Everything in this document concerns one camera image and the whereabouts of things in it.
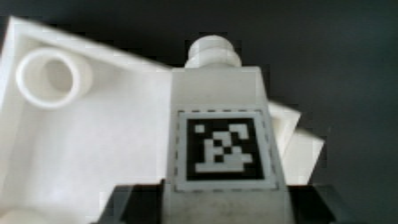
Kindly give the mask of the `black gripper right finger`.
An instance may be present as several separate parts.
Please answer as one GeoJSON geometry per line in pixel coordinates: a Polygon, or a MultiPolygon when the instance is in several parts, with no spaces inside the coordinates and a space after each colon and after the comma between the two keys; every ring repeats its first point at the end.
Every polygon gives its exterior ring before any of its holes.
{"type": "Polygon", "coordinates": [[[331,185],[290,185],[297,224],[366,224],[331,185]]]}

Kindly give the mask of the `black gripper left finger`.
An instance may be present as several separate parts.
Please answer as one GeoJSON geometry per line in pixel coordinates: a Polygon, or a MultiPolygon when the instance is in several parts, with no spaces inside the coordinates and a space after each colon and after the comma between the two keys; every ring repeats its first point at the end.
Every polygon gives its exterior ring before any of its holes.
{"type": "Polygon", "coordinates": [[[91,224],[162,224],[164,182],[117,185],[91,224]]]}

